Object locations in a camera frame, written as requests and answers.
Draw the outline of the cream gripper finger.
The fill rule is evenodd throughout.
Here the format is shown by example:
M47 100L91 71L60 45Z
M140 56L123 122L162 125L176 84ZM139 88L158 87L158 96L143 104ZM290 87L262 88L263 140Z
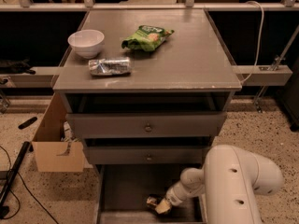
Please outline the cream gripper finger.
M172 209L172 204L167 199L162 199L157 206L155 211L158 215L165 215Z

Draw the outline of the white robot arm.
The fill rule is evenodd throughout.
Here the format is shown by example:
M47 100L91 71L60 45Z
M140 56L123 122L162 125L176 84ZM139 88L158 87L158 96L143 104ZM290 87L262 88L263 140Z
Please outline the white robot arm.
M284 184L280 168L264 156L229 146L214 146L202 168L186 168L155 212L165 214L189 198L204 195L207 224L262 224L256 195L273 195Z

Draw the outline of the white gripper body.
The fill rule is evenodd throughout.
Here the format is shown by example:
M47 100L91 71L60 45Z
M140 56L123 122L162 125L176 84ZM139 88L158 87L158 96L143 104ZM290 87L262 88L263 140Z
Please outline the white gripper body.
M174 206L179 206L187 200L185 189L180 183L172 185L166 192L165 198Z

